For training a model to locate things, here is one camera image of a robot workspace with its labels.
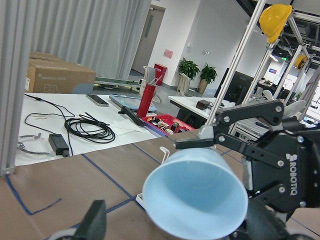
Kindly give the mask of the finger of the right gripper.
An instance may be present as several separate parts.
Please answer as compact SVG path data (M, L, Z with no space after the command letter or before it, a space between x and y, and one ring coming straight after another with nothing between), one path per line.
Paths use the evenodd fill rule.
M213 125L204 125L200 128L196 138L179 139L173 145L177 150L213 147L215 145L214 128Z

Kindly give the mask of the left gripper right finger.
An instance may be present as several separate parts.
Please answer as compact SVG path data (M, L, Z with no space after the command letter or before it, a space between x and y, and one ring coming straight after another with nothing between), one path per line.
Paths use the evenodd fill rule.
M250 240L286 240L284 224L259 200L250 199L246 219Z

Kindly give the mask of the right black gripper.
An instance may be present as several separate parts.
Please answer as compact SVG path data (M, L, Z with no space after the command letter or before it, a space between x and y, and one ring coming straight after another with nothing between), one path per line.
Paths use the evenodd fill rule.
M214 140L251 163L249 194L281 213L320 206L320 128L283 118L278 100L217 110ZM239 120L261 118L271 129L254 143L229 135Z

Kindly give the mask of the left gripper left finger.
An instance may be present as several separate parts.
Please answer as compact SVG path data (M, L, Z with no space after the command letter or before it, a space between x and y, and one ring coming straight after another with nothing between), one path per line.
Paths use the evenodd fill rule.
M75 231L75 240L103 240L107 230L106 202L94 200Z

